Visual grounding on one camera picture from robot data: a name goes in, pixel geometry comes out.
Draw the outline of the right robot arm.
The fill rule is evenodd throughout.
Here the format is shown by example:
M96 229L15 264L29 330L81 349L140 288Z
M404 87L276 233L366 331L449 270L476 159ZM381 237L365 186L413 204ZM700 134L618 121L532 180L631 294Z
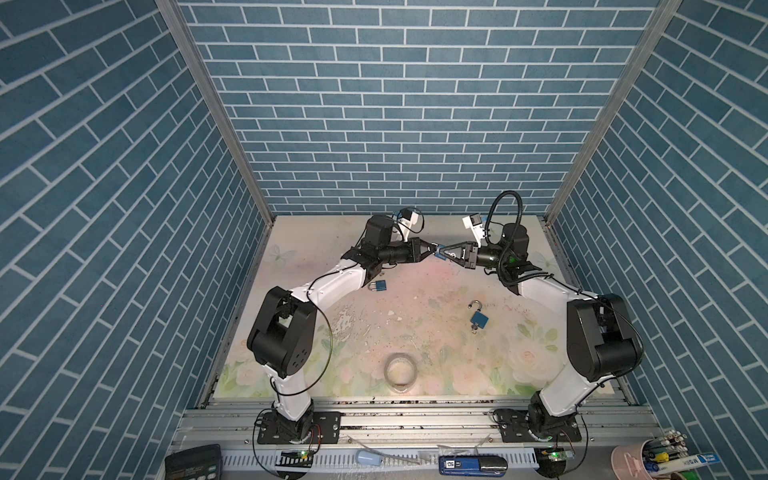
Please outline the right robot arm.
M547 307L564 322L568 363L532 395L524 418L500 425L507 431L522 427L532 439L549 441L576 426L578 409L592 393L639 366L644 346L621 297L578 289L528 260L523 210L518 192L501 192L485 218L463 219L473 241L440 246L437 254L466 269L487 270L504 288Z

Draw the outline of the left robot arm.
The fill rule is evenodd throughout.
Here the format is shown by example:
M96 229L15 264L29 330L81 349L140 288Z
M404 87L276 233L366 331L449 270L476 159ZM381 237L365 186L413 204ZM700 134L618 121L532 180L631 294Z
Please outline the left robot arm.
M315 432L314 403L303 367L312 353L316 320L344 296L370 285L385 266L419 263L437 245L418 237L426 220L415 207L371 216L357 242L330 271L298 287L270 289L246 345L269 381L275 399L268 418L278 439L297 443Z

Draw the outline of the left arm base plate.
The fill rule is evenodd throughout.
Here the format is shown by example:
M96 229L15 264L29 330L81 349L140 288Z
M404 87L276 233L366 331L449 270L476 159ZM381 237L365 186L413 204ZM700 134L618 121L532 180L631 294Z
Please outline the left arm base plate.
M289 420L274 409L260 413L256 421L256 443L259 445L289 445L313 443L320 446L337 444L341 413L337 411L308 411L299 420Z

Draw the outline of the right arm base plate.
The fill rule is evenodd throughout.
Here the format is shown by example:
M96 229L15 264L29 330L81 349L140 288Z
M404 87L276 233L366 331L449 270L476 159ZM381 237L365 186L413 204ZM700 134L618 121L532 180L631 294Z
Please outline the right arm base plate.
M554 442L582 440L575 414L552 416L545 410L500 408L491 413L504 443Z

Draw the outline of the blue padlock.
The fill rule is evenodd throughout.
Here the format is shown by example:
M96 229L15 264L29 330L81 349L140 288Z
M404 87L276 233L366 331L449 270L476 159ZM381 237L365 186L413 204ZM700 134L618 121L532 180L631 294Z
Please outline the blue padlock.
M473 334L477 334L480 330L483 330L487 323L488 317L483 313L483 305L479 300L473 300L468 304L468 308L472 312L470 317L470 326Z
M385 280L375 280L368 285L368 289L373 292L383 292L387 290L387 284Z
M438 244L435 251L435 256L441 260L449 261L450 258L447 255L447 252L445 251L446 246L442 244Z

